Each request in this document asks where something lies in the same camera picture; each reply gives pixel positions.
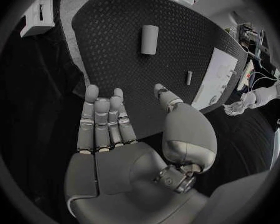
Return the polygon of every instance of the white board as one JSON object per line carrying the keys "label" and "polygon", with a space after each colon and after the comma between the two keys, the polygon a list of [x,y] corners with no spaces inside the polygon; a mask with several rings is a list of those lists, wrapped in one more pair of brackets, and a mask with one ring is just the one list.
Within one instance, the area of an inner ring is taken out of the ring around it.
{"label": "white board", "polygon": [[201,110],[215,104],[232,77],[237,62],[233,56],[214,48],[209,67],[192,106]]}

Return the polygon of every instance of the gray cylinder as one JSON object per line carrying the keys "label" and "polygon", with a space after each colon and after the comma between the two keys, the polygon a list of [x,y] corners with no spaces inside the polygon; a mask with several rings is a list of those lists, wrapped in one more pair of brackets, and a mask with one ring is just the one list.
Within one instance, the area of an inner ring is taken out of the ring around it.
{"label": "gray cylinder", "polygon": [[158,38],[157,26],[147,25],[142,28],[142,48],[141,53],[145,55],[155,55],[157,38]]}

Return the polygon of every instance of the robotic arm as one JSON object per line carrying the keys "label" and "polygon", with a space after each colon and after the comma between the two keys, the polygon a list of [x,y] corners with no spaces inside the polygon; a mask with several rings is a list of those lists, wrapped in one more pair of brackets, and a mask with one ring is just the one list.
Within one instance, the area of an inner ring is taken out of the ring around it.
{"label": "robotic arm", "polygon": [[223,106],[227,115],[237,116],[242,114],[247,108],[254,109],[263,106],[273,99],[280,99],[280,80],[277,80],[271,87],[260,87],[243,93],[240,101]]}

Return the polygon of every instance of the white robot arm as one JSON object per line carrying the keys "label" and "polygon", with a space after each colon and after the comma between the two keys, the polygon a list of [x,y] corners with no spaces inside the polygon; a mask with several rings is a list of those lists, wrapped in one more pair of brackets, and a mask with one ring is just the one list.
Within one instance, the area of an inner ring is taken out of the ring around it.
{"label": "white robot arm", "polygon": [[280,80],[277,80],[274,85],[243,93],[241,100],[230,105],[223,105],[225,113],[229,116],[237,116],[244,112],[247,108],[257,108],[268,103],[270,100],[280,99]]}

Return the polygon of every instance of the cylindrical object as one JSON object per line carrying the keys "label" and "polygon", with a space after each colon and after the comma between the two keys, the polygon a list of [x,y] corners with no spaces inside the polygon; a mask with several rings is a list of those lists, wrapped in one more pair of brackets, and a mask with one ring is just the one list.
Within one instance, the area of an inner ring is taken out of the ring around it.
{"label": "cylindrical object", "polygon": [[146,25],[142,28],[142,47],[141,53],[146,55],[155,55],[157,38],[158,38],[157,26]]}

